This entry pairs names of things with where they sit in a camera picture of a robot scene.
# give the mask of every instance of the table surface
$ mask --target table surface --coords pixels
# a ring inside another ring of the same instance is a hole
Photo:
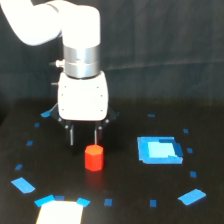
[[[0,128],[0,223],[36,223],[39,208],[34,201],[48,195],[90,200],[82,224],[223,223],[224,107],[114,104],[120,116],[103,133],[104,169],[90,172],[84,168],[84,150],[93,144],[93,122],[76,122],[71,147],[64,128],[40,116],[53,105],[19,102]],[[141,136],[175,137],[183,164],[142,163],[137,147]],[[29,140],[32,146],[26,146]],[[193,154],[187,153],[188,147]],[[17,164],[23,165],[19,171]],[[191,178],[190,171],[196,171],[197,178]],[[11,183],[19,177],[36,189],[20,192]],[[177,199],[194,189],[205,192],[206,198],[190,206]],[[113,199],[112,207],[104,206],[106,198]],[[156,208],[150,208],[150,199],[157,200]]]

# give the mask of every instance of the blue tape marker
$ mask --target blue tape marker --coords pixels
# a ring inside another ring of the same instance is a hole
[[[193,149],[192,148],[187,148],[187,152],[188,153],[193,153]]]
[[[112,199],[105,199],[104,205],[105,206],[112,206]]]
[[[55,201],[53,195],[49,195],[47,197],[41,198],[39,200],[36,200],[34,203],[36,204],[37,207],[41,207],[43,204],[46,204],[50,201]]]
[[[34,127],[35,128],[39,128],[40,127],[40,123],[35,123]]]
[[[177,156],[180,156],[180,157],[184,156],[183,151],[181,149],[181,145],[179,143],[173,143],[173,146],[174,146],[175,154]]]
[[[148,117],[155,117],[155,114],[148,114]]]
[[[188,134],[188,133],[189,133],[188,129],[183,129],[183,132],[184,132],[185,134]]]
[[[50,116],[51,116],[51,111],[48,110],[48,111],[42,113],[41,116],[42,116],[42,117],[50,117]]]
[[[54,199],[56,201],[64,201],[65,200],[65,196],[54,196]]]
[[[150,200],[150,207],[156,207],[157,206],[157,202],[156,200]]]
[[[183,158],[181,157],[168,157],[168,158],[148,158],[143,162],[146,164],[182,164]]]
[[[15,168],[15,170],[20,170],[21,168],[22,168],[22,164],[18,164],[17,166],[16,166],[16,168]]]
[[[87,205],[89,205],[90,201],[83,199],[83,198],[79,198],[77,200],[77,204],[82,205],[83,207],[86,207]]]
[[[178,200],[182,201],[185,205],[190,205],[201,198],[204,198],[206,194],[198,189],[195,189],[181,197]]]
[[[191,171],[190,172],[191,177],[196,178],[197,177],[197,173],[195,171]]]
[[[16,186],[20,191],[22,191],[23,194],[27,194],[35,190],[35,188],[22,177],[11,181],[11,183]]]
[[[26,143],[26,145],[28,145],[28,146],[33,145],[33,141],[28,141],[28,142]]]

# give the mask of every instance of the white cylinder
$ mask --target white cylinder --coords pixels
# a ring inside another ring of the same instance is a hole
[[[78,6],[63,15],[63,44],[70,48],[91,48],[100,44],[100,14],[91,6]]]

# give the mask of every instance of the red block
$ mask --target red block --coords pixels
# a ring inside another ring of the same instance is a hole
[[[85,150],[85,167],[91,171],[99,171],[103,168],[103,147],[89,145]]]

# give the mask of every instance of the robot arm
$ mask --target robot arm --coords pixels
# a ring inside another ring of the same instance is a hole
[[[12,30],[25,44],[41,45],[63,35],[70,48],[100,44],[99,11],[58,0],[33,6],[30,0],[0,0]]]
[[[0,0],[17,37],[31,46],[62,35],[64,60],[58,83],[58,110],[66,120],[103,120],[108,109],[105,74],[100,71],[100,14],[91,6],[56,0]]]
[[[12,30],[27,45],[51,41],[61,31],[59,14],[49,5],[33,6],[30,0],[0,0],[0,3]]]

